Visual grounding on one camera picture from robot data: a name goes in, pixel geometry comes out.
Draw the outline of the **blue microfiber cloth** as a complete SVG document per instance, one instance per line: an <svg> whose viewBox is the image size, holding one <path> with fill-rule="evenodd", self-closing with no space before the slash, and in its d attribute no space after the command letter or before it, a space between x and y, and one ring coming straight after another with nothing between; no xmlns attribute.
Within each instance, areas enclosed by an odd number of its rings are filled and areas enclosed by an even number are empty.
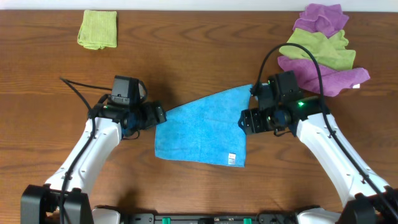
<svg viewBox="0 0 398 224"><path fill-rule="evenodd" d="M244 167L246 135L238 126L251 85L225 90L166 112L156 127L155 156L171 161Z"/></svg>

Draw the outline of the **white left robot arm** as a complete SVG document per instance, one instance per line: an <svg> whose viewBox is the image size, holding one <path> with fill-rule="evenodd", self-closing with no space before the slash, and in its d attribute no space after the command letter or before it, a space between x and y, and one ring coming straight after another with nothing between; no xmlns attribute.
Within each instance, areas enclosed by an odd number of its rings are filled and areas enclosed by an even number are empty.
<svg viewBox="0 0 398 224"><path fill-rule="evenodd" d="M65 162L44 185L28 185L21 223L128 223L112 207L92 208L89 195L108 156L123 140L166 122L158 101L146 100L143 81L116 76L97 104L88 106L85 129Z"/></svg>

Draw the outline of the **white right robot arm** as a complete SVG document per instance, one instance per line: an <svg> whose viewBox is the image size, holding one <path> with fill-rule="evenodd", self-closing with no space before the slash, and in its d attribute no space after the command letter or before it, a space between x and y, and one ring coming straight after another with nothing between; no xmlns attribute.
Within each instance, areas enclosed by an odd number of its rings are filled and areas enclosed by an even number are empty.
<svg viewBox="0 0 398 224"><path fill-rule="evenodd" d="M247 135L288 130L316 157L340 197L341 213L306 208L295 213L295 223L397 223L397 190L362 160L319 96L304 96L292 72L256 82L250 92L259 105L242 111L239 127Z"/></svg>

